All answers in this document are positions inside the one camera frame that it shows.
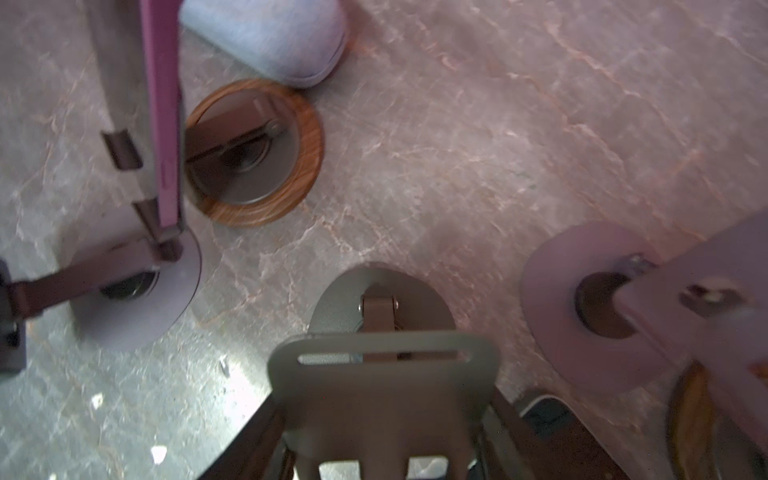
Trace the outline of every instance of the screw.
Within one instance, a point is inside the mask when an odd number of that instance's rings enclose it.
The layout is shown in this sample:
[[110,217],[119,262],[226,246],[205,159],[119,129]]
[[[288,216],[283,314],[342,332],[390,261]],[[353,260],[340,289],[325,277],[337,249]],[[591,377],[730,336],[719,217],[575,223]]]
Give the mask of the screw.
[[264,131],[269,138],[275,138],[282,134],[286,126],[280,120],[270,120],[264,125]]
[[725,298],[723,292],[719,290],[710,290],[701,297],[707,303],[720,303]]

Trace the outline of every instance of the pink strap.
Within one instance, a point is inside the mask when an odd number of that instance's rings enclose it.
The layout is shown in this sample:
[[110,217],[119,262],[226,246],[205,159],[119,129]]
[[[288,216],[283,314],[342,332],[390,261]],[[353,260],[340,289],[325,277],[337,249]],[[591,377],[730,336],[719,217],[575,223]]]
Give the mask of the pink strap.
[[140,3],[161,227],[171,227],[179,220],[181,89],[178,16],[181,2],[141,0]]

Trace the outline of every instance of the dark metal bar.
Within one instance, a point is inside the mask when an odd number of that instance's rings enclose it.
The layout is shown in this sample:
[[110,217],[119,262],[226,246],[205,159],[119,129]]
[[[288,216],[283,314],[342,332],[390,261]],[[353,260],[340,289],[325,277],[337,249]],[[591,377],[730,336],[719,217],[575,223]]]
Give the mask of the dark metal bar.
[[7,286],[16,319],[39,316],[43,310],[141,272],[159,270],[167,259],[147,238],[69,266],[38,280]]

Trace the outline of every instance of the wooden ring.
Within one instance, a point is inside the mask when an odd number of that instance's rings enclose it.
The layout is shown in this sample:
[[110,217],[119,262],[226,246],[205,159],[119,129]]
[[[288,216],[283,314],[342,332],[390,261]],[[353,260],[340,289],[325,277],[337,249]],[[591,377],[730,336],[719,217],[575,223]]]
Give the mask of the wooden ring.
[[225,85],[208,95],[192,110],[187,128],[197,124],[211,105],[229,94],[242,90],[261,90],[280,97],[296,114],[299,128],[299,157],[288,179],[262,200],[246,205],[225,204],[209,197],[191,180],[184,167],[187,197],[211,220],[229,227],[255,227],[273,222],[290,212],[312,189],[323,162],[323,129],[312,106],[295,91],[269,80],[254,78]]
[[[759,378],[768,380],[768,365],[752,370]],[[672,394],[667,417],[667,447],[672,469],[679,480],[717,478],[712,441],[714,423],[721,414],[707,390],[708,380],[705,368],[694,363],[680,377]]]

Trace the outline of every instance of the gray marble tile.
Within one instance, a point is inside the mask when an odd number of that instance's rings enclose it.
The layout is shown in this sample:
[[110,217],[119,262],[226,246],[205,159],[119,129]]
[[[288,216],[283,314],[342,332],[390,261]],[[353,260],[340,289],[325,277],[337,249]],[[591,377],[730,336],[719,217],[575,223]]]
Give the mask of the gray marble tile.
[[[0,384],[1,477],[195,478],[267,394],[271,349],[335,276],[376,261],[499,341],[507,396],[550,389],[632,478],[672,478],[677,371],[614,398],[575,389],[535,345],[518,282],[538,245],[587,220],[671,257],[766,206],[765,1],[346,4],[349,54],[306,92],[326,135],[308,197],[251,230],[190,209],[204,278],[152,346],[101,350],[68,306],[36,320],[29,367]],[[0,12],[0,256],[22,278],[66,265],[84,225],[141,195],[98,136],[109,120],[80,3]],[[182,44],[189,109],[254,75],[190,32]]]

